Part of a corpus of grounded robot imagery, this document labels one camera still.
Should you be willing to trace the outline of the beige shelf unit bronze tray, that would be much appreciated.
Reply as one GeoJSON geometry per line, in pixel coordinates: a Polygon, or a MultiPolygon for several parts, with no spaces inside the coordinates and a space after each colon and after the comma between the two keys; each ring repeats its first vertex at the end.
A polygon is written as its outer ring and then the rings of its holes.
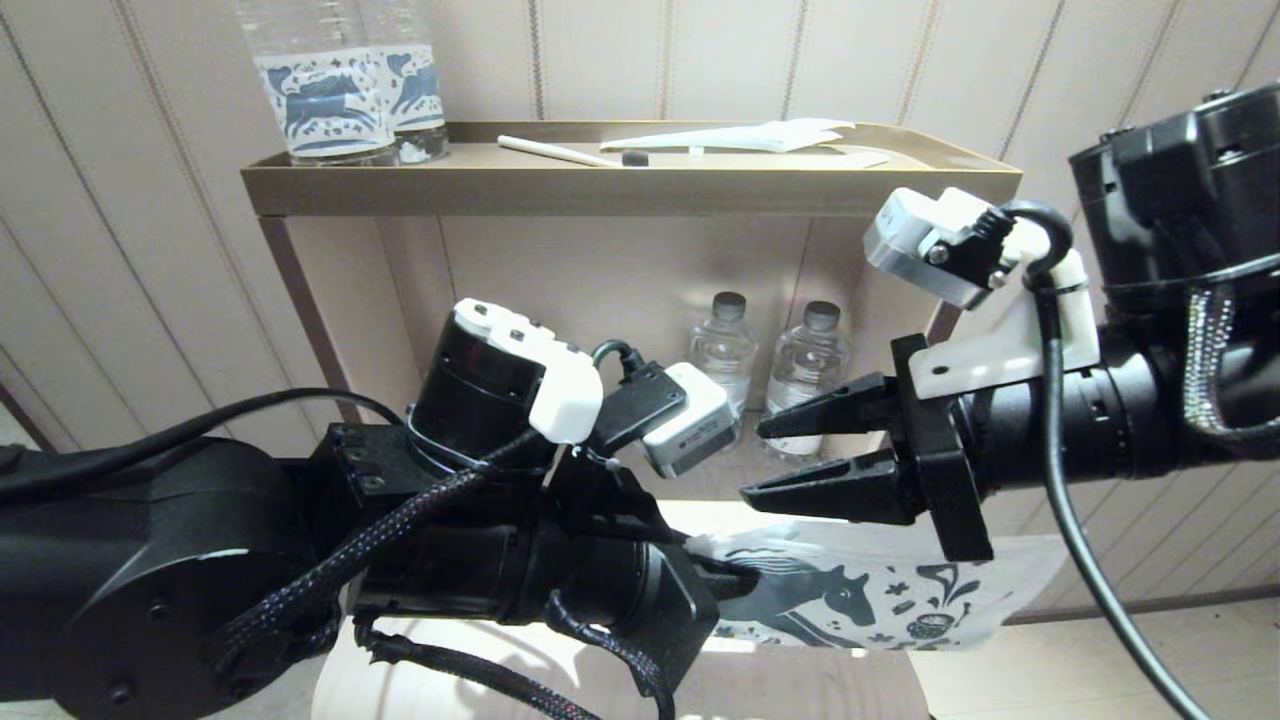
{"type": "Polygon", "coordinates": [[[955,187],[1002,202],[1019,168],[895,126],[860,123],[792,154],[654,152],[595,168],[502,149],[499,135],[598,152],[671,123],[458,123],[449,154],[411,167],[297,167],[278,154],[241,172],[326,384],[404,410],[462,299],[495,302],[591,348],[626,340],[676,363],[714,293],[736,291],[762,342],[758,410],[780,334],[810,301],[836,304],[846,375],[892,372],[891,341],[947,338],[957,310],[867,265],[863,237],[892,190],[955,187]],[[892,160],[837,170],[817,158],[892,160]]]}

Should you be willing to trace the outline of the small clear water bottle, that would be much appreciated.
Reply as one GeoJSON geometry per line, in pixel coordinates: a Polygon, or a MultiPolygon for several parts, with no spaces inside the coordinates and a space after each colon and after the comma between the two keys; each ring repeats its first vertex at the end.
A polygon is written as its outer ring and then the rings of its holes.
{"type": "Polygon", "coordinates": [[[844,383],[850,347],[840,318],[835,304],[810,301],[803,322],[778,338],[765,388],[768,414],[817,398],[844,383]]]}
{"type": "Polygon", "coordinates": [[[735,416],[744,415],[758,341],[745,320],[746,299],[733,291],[718,292],[710,315],[690,333],[689,361],[728,396],[735,416]]]}

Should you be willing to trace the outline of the large blue-label water bottle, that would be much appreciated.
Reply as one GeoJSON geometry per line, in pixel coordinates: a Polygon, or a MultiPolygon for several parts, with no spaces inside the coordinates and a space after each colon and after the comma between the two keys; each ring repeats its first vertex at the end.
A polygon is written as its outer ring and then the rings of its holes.
{"type": "Polygon", "coordinates": [[[228,0],[296,165],[390,164],[394,141],[360,0],[228,0]]]}
{"type": "Polygon", "coordinates": [[[356,0],[379,73],[380,102],[401,167],[448,154],[426,0],[356,0]]]}

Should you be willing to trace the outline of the white blue-patterned plastic bag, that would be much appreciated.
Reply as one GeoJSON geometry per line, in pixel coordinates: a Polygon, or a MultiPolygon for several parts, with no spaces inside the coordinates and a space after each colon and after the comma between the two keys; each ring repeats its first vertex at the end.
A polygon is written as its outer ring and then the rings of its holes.
{"type": "Polygon", "coordinates": [[[1028,609],[1066,561],[1056,536],[1000,537],[991,560],[950,561],[905,527],[783,521],[691,538],[756,577],[719,602],[718,637],[865,651],[966,651],[1028,609]]]}

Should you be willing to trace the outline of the white packet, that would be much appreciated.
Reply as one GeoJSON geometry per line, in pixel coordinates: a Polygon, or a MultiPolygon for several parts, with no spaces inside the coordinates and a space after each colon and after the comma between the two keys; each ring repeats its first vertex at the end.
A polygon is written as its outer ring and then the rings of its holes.
{"type": "Polygon", "coordinates": [[[602,142],[602,151],[657,149],[721,149],[749,152],[792,152],[841,140],[842,131],[856,129],[851,120],[797,118],[754,126],[691,129],[673,133],[617,138],[602,142]]]}

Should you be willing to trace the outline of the white toothbrush dark bristles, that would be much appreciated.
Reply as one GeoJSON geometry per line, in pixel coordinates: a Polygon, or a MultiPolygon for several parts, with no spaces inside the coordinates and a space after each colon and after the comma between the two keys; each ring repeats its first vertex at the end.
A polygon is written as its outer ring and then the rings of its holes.
{"type": "Polygon", "coordinates": [[[602,158],[589,152],[567,149],[554,143],[538,142],[529,138],[520,138],[508,135],[499,135],[497,143],[502,149],[516,152],[525,152],[534,156],[549,158],[558,161],[568,161],[581,167],[595,168],[648,168],[650,159],[644,151],[625,151],[620,160],[602,158]]]}

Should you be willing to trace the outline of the white wall panel dark frame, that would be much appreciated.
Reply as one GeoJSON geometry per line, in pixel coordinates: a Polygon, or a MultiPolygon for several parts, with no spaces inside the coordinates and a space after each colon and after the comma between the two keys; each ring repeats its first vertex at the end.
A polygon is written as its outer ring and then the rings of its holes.
{"type": "Polygon", "coordinates": [[[20,421],[17,409],[13,397],[0,386],[0,446],[38,448],[38,443],[20,421]]]}

